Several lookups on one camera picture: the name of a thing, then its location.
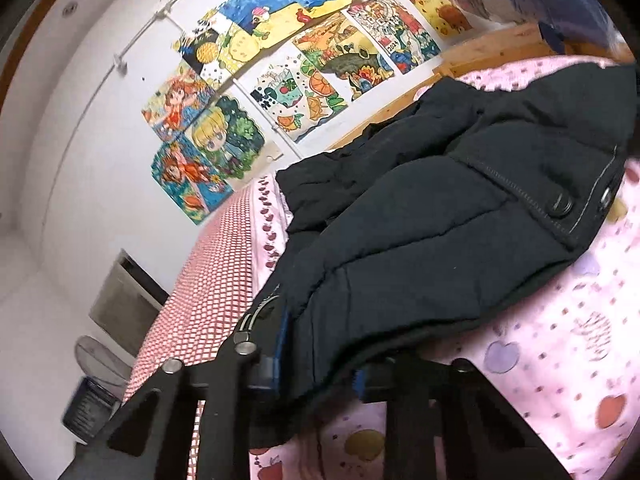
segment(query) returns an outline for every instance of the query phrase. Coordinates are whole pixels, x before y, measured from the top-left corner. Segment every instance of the wooden bed frame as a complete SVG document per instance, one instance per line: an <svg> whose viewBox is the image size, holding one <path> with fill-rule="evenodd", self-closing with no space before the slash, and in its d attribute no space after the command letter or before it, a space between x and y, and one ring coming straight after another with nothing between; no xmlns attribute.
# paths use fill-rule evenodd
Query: wooden bed frame
<svg viewBox="0 0 640 480"><path fill-rule="evenodd" d="M566 55L607 57L617 62L635 61L626 44L612 52L592 44L566 42L564 53ZM329 149L341 148L358 137L369 124L381 123L393 117L413 102L419 88L432 85L444 76L455 78L474 70L497 68L513 61L557 55L558 53L553 51L540 36L537 23L525 23L516 27L496 30L484 34L480 38L460 43L441 54L442 63L433 70L433 75L430 78L425 79L378 110L369 119L334 142Z"/></svg>

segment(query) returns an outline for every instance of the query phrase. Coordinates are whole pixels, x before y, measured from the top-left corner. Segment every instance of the snap button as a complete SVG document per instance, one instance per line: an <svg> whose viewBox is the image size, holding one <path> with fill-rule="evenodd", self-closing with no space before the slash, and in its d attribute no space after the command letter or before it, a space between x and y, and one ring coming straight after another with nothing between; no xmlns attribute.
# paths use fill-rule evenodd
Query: snap button
<svg viewBox="0 0 640 480"><path fill-rule="evenodd" d="M611 192L611 188L607 187L602 194L602 198L600 199L600 208L604 211L607 207L611 205L611 201L613 200L613 193Z"/></svg>
<svg viewBox="0 0 640 480"><path fill-rule="evenodd" d="M567 192L560 193L555 200L548 203L546 212L551 218L564 218L574 207L574 201Z"/></svg>

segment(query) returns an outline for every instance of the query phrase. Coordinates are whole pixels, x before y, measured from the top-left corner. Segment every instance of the black jacket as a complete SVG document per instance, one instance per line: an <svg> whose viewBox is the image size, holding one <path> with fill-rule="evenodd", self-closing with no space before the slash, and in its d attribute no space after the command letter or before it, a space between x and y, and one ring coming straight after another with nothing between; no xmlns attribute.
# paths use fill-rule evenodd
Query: black jacket
<svg viewBox="0 0 640 480"><path fill-rule="evenodd" d="M288 319L285 411L279 436L252 446L286 438L283 413L371 357L477 326L574 262L622 179L636 101L630 66L579 64L515 92L445 78L279 172L290 239L254 308L275 293L261 317Z"/></svg>

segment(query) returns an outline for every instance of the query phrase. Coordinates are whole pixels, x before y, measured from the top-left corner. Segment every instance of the pink bedsheet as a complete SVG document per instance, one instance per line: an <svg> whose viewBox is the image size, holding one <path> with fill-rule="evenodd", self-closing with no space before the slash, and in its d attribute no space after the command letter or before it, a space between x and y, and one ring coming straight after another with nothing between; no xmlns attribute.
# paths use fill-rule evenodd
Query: pink bedsheet
<svg viewBox="0 0 640 480"><path fill-rule="evenodd" d="M592 59L528 60L462 79L487 91L515 90ZM639 175L640 166L630 161L613 213L571 269L490 326L420 350L441 362L473 361L580 480L601 476L640 416L640 347L634 345L640 288L633 279L640 270ZM290 218L268 175L236 193L209 221L146 337L126 398L169 357L188 365L215 358L282 254ZM355 402L318 415L286 444L252 450L252 479L381 479L385 412L384 403ZM189 478L196 468L197 422Z"/></svg>

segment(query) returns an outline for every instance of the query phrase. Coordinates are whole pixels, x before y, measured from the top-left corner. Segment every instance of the colorful poster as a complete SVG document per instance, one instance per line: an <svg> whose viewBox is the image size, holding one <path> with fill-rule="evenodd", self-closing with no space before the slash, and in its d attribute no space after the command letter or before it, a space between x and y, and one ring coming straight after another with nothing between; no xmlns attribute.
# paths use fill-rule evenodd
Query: colorful poster
<svg viewBox="0 0 640 480"><path fill-rule="evenodd" d="M260 46L255 38L212 9L198 20L193 34L183 34L174 43L174 50L217 90L260 52Z"/></svg>
<svg viewBox="0 0 640 480"><path fill-rule="evenodd" d="M282 154L273 141L265 142L260 127L228 95L210 104L187 128L185 136L234 190L241 189Z"/></svg>
<svg viewBox="0 0 640 480"><path fill-rule="evenodd" d="M281 131L298 142L347 107L347 102L302 54L270 64L251 92Z"/></svg>
<svg viewBox="0 0 640 480"><path fill-rule="evenodd" d="M269 48L304 27L312 18L331 14L352 0L227 0L220 13L258 44Z"/></svg>
<svg viewBox="0 0 640 480"><path fill-rule="evenodd" d="M209 161L184 136L160 148L151 171L156 182L194 224L202 222L233 193Z"/></svg>
<svg viewBox="0 0 640 480"><path fill-rule="evenodd" d="M149 99L142 115L162 142L172 142L196 120L213 94L213 88L181 61Z"/></svg>
<svg viewBox="0 0 640 480"><path fill-rule="evenodd" d="M440 53L436 42L398 0L367 0L351 6L348 13L385 49L403 74Z"/></svg>
<svg viewBox="0 0 640 480"><path fill-rule="evenodd" d="M449 0L411 0L411 2L443 38L472 28L462 11Z"/></svg>
<svg viewBox="0 0 640 480"><path fill-rule="evenodd" d="M348 82L352 101L394 75L371 40L341 12L292 42L320 72Z"/></svg>

